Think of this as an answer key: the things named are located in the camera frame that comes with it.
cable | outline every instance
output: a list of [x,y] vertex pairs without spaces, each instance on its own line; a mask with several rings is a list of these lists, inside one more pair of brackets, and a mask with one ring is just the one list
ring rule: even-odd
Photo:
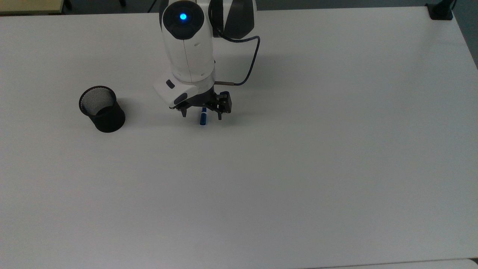
[[233,42],[233,43],[243,43],[243,42],[248,42],[248,41],[257,39],[256,51],[254,52],[254,57],[252,58],[252,62],[251,62],[251,64],[250,64],[249,72],[247,73],[246,78],[245,78],[242,82],[240,82],[240,83],[225,82],[225,81],[216,81],[216,82],[214,82],[214,84],[216,84],[216,85],[241,86],[242,84],[246,83],[246,81],[249,79],[249,76],[250,76],[250,74],[251,74],[251,72],[252,72],[252,68],[254,68],[254,63],[256,62],[257,52],[259,51],[259,45],[261,44],[261,38],[260,38],[258,35],[253,36],[253,37],[249,37],[249,38],[246,38],[246,39],[232,39],[232,38],[229,38],[229,37],[225,36],[223,33],[221,33],[221,31],[212,23],[211,4],[209,4],[208,15],[209,15],[209,21],[211,22],[211,25],[212,25],[212,27],[214,28],[214,30],[217,31],[217,34],[218,34],[220,37],[226,39],[226,40],[229,41],[229,42]]
[[154,7],[154,4],[156,3],[156,1],[157,1],[157,0],[154,0],[154,1],[153,1],[152,5],[151,5],[151,7],[150,7],[150,9],[148,10],[147,13],[149,13],[149,12],[152,10],[152,8]]

table surface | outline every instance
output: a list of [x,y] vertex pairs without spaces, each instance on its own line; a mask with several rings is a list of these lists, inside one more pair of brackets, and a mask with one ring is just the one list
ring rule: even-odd
[[0,14],[60,13],[63,0],[0,0]]
[[[478,71],[425,7],[261,11],[232,113],[170,110],[158,14],[0,18],[4,268],[299,269],[478,256]],[[255,43],[214,40],[240,81]],[[104,134],[78,109],[112,88]]]

black mesh cup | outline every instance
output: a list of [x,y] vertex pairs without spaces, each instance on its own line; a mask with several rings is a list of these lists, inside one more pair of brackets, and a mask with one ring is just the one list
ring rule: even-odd
[[104,133],[120,129],[125,121],[124,111],[116,101],[116,94],[105,86],[87,89],[80,97],[79,106],[81,112]]

blue marker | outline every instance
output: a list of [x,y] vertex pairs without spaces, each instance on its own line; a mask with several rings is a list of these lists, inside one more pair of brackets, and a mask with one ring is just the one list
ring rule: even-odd
[[207,118],[207,109],[203,107],[201,111],[201,121],[199,122],[199,124],[206,125],[206,118]]

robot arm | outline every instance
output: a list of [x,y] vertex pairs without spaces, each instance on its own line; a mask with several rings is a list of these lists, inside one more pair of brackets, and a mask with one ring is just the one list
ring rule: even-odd
[[254,27],[255,11],[255,0],[160,2],[161,30],[171,65],[153,86],[171,109],[185,117],[191,106],[207,107],[217,112],[219,119],[222,113],[231,112],[229,93],[214,92],[212,37],[229,33],[242,38]]

